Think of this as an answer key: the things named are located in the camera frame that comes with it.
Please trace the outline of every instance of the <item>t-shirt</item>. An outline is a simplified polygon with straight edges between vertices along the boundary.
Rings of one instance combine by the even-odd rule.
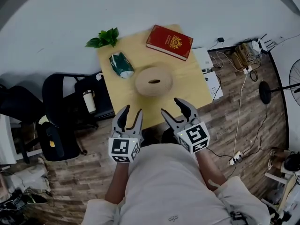
[[[229,225],[232,219],[224,202],[250,225],[270,224],[267,206],[239,177],[212,192],[194,155],[178,144],[153,144],[141,148],[130,164],[122,204],[88,201],[82,225]]]

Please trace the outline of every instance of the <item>black pants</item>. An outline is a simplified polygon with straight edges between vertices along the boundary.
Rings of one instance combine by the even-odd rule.
[[[141,148],[149,146],[151,144],[158,144],[160,143],[158,139],[156,139],[153,135],[143,134],[144,141],[141,143]],[[175,143],[178,144],[175,136],[174,130],[172,128],[167,129],[164,131],[163,135],[161,136],[161,143]]]

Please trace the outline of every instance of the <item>hole in round object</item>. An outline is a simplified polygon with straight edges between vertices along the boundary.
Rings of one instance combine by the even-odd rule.
[[[153,80],[149,81],[148,83],[156,84],[156,83],[160,83],[160,80],[158,80],[158,79],[153,79]]]

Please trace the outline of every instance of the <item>shirt sleeve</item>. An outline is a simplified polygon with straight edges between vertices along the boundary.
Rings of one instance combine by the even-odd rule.
[[[270,224],[267,206],[248,191],[239,177],[230,178],[215,190],[215,194],[221,201],[226,201],[234,211],[255,221],[255,224]]]
[[[89,200],[82,225],[112,225],[118,205],[103,199]]]

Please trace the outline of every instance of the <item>red book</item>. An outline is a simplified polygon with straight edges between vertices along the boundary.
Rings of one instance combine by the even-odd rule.
[[[193,39],[170,29],[154,25],[148,39],[147,47],[186,60],[192,48]]]

